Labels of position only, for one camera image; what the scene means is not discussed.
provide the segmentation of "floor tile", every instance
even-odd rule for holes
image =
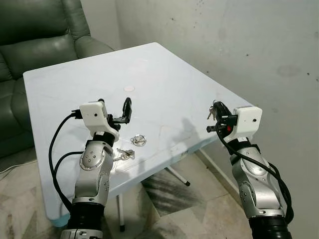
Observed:
[[[252,238],[244,211],[230,195],[207,202],[203,226],[215,239]]]
[[[142,182],[161,216],[227,194],[195,154],[188,155],[172,167],[190,182],[189,187],[167,170],[162,170]]]
[[[35,148],[34,147],[27,148],[18,153],[1,158],[0,172],[4,171],[5,169],[11,166],[28,163],[35,159],[36,159]]]
[[[199,150],[196,153],[196,156],[206,165],[206,168],[211,171],[220,184],[229,192],[229,194],[236,200],[236,202],[242,207],[241,200],[238,194],[238,190],[234,189],[232,185],[220,174],[220,172],[209,162],[206,156]]]
[[[195,217],[203,223],[206,214],[207,202],[204,202],[198,206],[191,207],[190,209],[194,213]]]
[[[52,227],[51,221],[46,217],[42,188],[40,185],[35,189],[36,199],[36,233],[40,234]]]
[[[0,181],[0,194],[15,197],[40,184],[38,165],[36,162],[14,168]]]
[[[138,235],[136,239],[188,239],[188,237],[167,215],[161,217],[152,228]]]
[[[117,199],[107,201],[105,217],[114,239],[132,239],[154,221],[154,208],[145,189],[138,184],[123,194],[125,232],[120,232]]]
[[[169,217],[186,235],[199,235],[206,233],[202,222],[197,219],[190,208],[172,213]]]
[[[1,238],[20,239],[35,212],[35,197],[30,191],[1,202],[0,228],[5,234]]]

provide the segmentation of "green leather sofa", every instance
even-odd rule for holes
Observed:
[[[80,0],[0,0],[0,158],[33,146],[23,72],[111,51]]]

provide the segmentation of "white table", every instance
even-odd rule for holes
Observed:
[[[69,215],[52,183],[49,144],[61,121],[82,103],[103,98],[108,113],[119,117],[125,98],[132,99],[131,122],[122,125],[113,148],[133,149],[136,157],[114,163],[109,198],[216,140],[215,133],[206,132],[206,126],[213,124],[206,118],[214,99],[229,109],[249,105],[157,43],[44,67],[23,76],[45,210],[56,226],[66,224]],[[146,136],[145,146],[131,144],[136,134]],[[56,139],[53,164],[67,152],[84,150],[87,139],[90,135],[83,121],[70,119]],[[78,155],[59,167],[57,178],[69,199],[78,172]]]

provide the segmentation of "white wall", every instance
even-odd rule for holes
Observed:
[[[318,238],[318,1],[117,0],[116,8],[122,48],[158,42],[263,109],[254,142],[290,188],[290,230]],[[226,150],[205,151],[232,178]]]
[[[81,0],[91,35],[119,50],[120,37],[115,0]]]

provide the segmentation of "power cord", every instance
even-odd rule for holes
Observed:
[[[52,141],[51,141],[51,144],[50,144],[50,147],[49,147],[49,167],[50,167],[50,171],[51,171],[51,175],[52,175],[52,179],[53,179],[53,185],[55,187],[55,190],[57,191],[57,193],[59,194],[60,198],[61,198],[61,201],[63,202],[63,204],[65,205],[65,207],[67,208],[67,210],[70,212],[71,211],[71,208],[72,208],[72,203],[68,200],[68,198],[62,193],[61,189],[60,189],[60,186],[58,184],[58,181],[56,179],[56,173],[57,173],[57,170],[58,170],[58,167],[59,165],[61,164],[62,160],[69,156],[69,155],[72,155],[72,154],[79,154],[80,152],[71,152],[71,153],[67,153],[65,155],[63,155],[58,163],[56,164],[55,168],[53,168],[53,163],[52,163],[52,149],[53,149],[53,145],[54,145],[54,142],[56,140],[56,137],[59,133],[59,131],[61,130],[62,126],[65,124],[65,122],[67,122],[68,119],[72,118],[72,117],[77,117],[77,113],[76,112],[73,112],[71,113],[70,115],[68,115],[62,122],[61,124],[59,125],[59,127],[57,128],[53,138],[52,138]]]
[[[269,163],[269,165],[274,169],[271,170],[270,168],[268,168],[267,166],[265,166],[264,164],[250,158],[250,157],[247,157],[246,155],[243,155],[239,152],[237,152],[235,149],[233,149],[230,145],[228,145],[228,143],[224,140],[224,138],[222,137],[222,135],[220,134],[220,123],[217,122],[216,123],[216,133],[217,133],[217,136],[219,137],[220,141],[223,143],[223,145],[229,150],[231,151],[233,154],[235,154],[236,156],[238,156],[237,160],[239,160],[240,158],[243,158],[251,163],[254,163],[256,164],[257,166],[261,167],[262,169],[266,170],[268,173],[270,173],[277,181],[278,181],[278,184],[279,184],[279,188],[280,188],[280,191],[283,195],[283,198],[287,204],[287,210],[286,210],[286,216],[285,216],[285,221],[287,224],[289,224],[293,218],[294,218],[294,210],[292,208],[292,201],[291,201],[291,196],[290,196],[290,192],[289,192],[289,189],[288,187],[286,186],[286,184],[284,183],[284,181],[281,179],[281,176],[280,176],[280,173],[279,173],[279,170],[277,169],[276,166],[274,166],[273,164]]]

